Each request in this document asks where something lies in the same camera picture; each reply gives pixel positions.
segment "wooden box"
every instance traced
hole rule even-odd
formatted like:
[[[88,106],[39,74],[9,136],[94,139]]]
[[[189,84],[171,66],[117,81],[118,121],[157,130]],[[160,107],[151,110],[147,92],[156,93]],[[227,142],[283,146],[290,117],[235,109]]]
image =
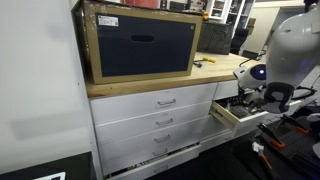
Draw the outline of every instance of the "wooden box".
[[[84,1],[95,84],[188,76],[201,16]]]

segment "wall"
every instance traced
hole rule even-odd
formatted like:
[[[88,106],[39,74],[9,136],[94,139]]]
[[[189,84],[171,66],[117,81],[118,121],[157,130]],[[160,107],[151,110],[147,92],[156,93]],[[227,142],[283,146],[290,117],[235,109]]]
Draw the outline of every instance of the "wall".
[[[276,30],[283,21],[302,13],[304,13],[304,7],[280,8],[279,14],[274,20],[271,30]]]
[[[280,9],[299,8],[303,6],[304,3],[302,0],[255,3],[250,13],[250,18],[256,18],[255,28],[252,35],[248,36],[244,49],[246,51],[259,53],[269,37],[269,33],[277,16],[280,14]]]
[[[0,1],[0,174],[91,150],[69,3]]]

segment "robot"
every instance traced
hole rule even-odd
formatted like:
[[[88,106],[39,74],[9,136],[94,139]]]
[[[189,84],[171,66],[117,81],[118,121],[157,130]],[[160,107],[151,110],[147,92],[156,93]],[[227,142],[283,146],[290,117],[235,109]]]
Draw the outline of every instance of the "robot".
[[[289,102],[306,76],[320,62],[320,3],[308,12],[318,0],[305,0],[307,13],[283,22],[274,32],[266,52],[266,64],[249,69],[242,66],[234,71],[238,80],[239,95],[246,89],[256,90],[259,98],[254,105],[267,112],[280,114],[288,111]],[[320,122],[320,114],[307,120]],[[313,146],[320,158],[320,143]]]

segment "metal handle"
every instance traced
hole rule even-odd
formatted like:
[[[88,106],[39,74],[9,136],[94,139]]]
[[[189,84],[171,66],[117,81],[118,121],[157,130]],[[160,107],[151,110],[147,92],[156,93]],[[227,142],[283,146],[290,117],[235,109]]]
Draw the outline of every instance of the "metal handle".
[[[154,141],[157,142],[157,143],[160,143],[160,142],[162,142],[162,141],[166,141],[166,140],[169,140],[169,139],[170,139],[170,135],[168,134],[168,135],[166,135],[166,136],[163,137],[163,138],[159,138],[159,139],[154,138]]]
[[[168,149],[165,148],[164,151],[163,151],[162,153],[160,153],[160,154],[156,154],[155,152],[153,152],[152,154],[153,154],[154,156],[161,156],[161,155],[167,154],[167,152],[168,152]]]
[[[166,102],[160,102],[158,101],[158,104],[159,105],[168,105],[168,104],[173,104],[173,103],[176,103],[176,99],[172,99],[171,101],[166,101]]]
[[[163,171],[166,171],[166,170],[168,170],[168,169],[169,169],[169,166],[168,166],[168,165],[165,165],[165,166],[163,166],[163,167],[161,167],[161,168],[159,168],[159,169],[155,169],[155,170],[153,170],[153,171],[154,171],[155,174],[159,174],[159,173],[161,173],[161,172],[163,172]]]
[[[223,117],[223,115],[219,111],[217,111],[216,109],[214,110],[214,113],[218,114],[220,117]]]
[[[156,122],[156,124],[158,125],[158,126],[164,126],[164,125],[167,125],[167,124],[170,124],[170,123],[173,123],[173,119],[171,118],[171,119],[169,119],[168,121],[163,121],[163,122]]]

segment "white cabinet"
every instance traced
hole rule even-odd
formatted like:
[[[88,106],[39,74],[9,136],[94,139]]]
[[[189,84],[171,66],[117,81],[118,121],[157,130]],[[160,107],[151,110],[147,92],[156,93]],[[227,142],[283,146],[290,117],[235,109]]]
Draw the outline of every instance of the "white cabinet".
[[[245,29],[249,20],[249,15],[255,0],[232,0],[226,23],[237,28]]]
[[[255,0],[210,0],[206,11],[209,19],[218,23],[230,24],[233,33],[237,28],[245,29]]]
[[[214,118],[212,115],[209,115],[205,119],[205,125],[200,138],[201,140],[206,140],[228,131],[230,131],[230,129],[227,126],[222,124],[218,119]]]
[[[211,101],[217,83],[91,100],[95,124]]]
[[[100,146],[103,172],[110,174],[195,144],[205,121],[206,117]]]
[[[213,96],[213,100],[224,99],[227,97],[238,95],[238,81],[223,81],[219,82],[216,92]]]
[[[225,23],[230,5],[231,0],[210,0],[206,9],[209,12],[209,19]]]
[[[217,84],[91,99],[103,174],[132,169],[200,143]],[[186,153],[186,158],[198,156],[199,150]],[[184,155],[178,157],[163,162],[164,168],[154,165],[119,177],[147,178],[186,161],[180,159]]]
[[[110,180],[146,179],[199,156],[201,145],[194,146],[158,161],[111,178]]]

